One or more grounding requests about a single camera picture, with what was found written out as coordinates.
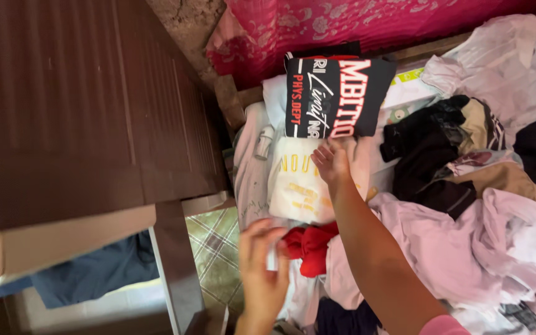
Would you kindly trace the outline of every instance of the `brown wooden cabinet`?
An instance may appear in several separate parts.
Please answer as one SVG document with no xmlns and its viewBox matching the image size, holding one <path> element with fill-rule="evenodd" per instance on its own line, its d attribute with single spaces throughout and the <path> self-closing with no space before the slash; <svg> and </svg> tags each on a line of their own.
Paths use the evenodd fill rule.
<svg viewBox="0 0 536 335">
<path fill-rule="evenodd" d="M 0 230 L 224 190 L 215 99 L 140 0 L 0 0 Z"/>
</svg>

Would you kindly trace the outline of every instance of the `hand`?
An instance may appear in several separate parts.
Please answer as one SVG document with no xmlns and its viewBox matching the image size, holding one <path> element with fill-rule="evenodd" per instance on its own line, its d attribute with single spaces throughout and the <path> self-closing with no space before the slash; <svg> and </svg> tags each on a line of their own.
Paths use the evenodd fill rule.
<svg viewBox="0 0 536 335">
<path fill-rule="evenodd" d="M 341 179 L 351 178 L 346 151 L 336 140 L 328 140 L 328 143 L 320 144 L 313 151 L 311 160 L 316 164 L 320 177 L 328 186 L 334 186 Z"/>
<path fill-rule="evenodd" d="M 285 228 L 269 229 L 271 219 L 251 224 L 239 236 L 239 270 L 245 309 L 235 334 L 269 334 L 282 309 L 289 288 L 289 256 L 285 241 L 276 245 L 278 271 L 266 270 L 268 247 L 287 233 Z"/>
</svg>

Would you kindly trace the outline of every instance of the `red cloth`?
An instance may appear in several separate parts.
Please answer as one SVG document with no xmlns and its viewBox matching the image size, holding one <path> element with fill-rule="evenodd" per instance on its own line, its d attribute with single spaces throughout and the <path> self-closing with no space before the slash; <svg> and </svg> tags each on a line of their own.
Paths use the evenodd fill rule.
<svg viewBox="0 0 536 335">
<path fill-rule="evenodd" d="M 282 238 L 287 242 L 291 259 L 301 258 L 300 272 L 305 277 L 316 277 L 326 273 L 328 242 L 338 235 L 335 222 L 308 228 L 294 227 Z"/>
<path fill-rule="evenodd" d="M 285 72 L 287 51 L 359 41 L 363 52 L 459 34 L 493 17 L 536 13 L 529 0 L 225 0 L 206 57 L 238 89 Z"/>
</svg>

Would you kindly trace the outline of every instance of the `folded black t-shirt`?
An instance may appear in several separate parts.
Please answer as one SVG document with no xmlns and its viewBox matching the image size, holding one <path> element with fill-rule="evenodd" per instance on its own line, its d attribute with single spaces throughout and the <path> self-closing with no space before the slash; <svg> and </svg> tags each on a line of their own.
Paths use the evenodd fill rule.
<svg viewBox="0 0 536 335">
<path fill-rule="evenodd" d="M 385 60 L 293 58 L 287 68 L 290 137 L 373 136 L 396 74 Z"/>
</svg>

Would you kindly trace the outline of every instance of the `pile of clothes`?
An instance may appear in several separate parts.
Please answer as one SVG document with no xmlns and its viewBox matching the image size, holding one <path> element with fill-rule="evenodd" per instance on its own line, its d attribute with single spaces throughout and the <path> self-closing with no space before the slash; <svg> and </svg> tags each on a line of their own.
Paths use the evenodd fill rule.
<svg viewBox="0 0 536 335">
<path fill-rule="evenodd" d="M 360 73 L 345 91 L 304 67 L 332 74 L 330 59 L 291 58 L 286 76 L 265 80 L 264 103 L 246 110 L 235 149 L 241 229 L 264 217 L 290 229 L 291 284 L 279 319 L 306 334 L 382 331 L 354 282 L 328 188 L 309 158 L 321 138 L 342 134 L 329 133 L 337 121 L 328 118 L 349 115 L 338 125 L 354 135 L 340 139 L 357 190 L 426 288 L 473 334 L 536 333 L 536 17 L 490 20 L 419 70 L 415 85 L 427 87 L 419 99 L 392 112 L 370 105 L 361 122 L 352 122 L 351 108 L 336 111 L 345 99 L 339 93 L 369 91 Z M 390 69 L 380 61 L 371 60 L 383 68 L 374 82 L 387 87 Z M 331 76 L 349 76 L 337 63 Z M 311 97 L 295 105 L 301 87 L 311 87 Z M 394 104 L 388 93 L 384 104 Z M 382 105 L 384 96 L 373 94 Z M 354 110 L 366 107 L 362 98 Z M 319 110 L 325 101 L 334 106 Z"/>
</svg>

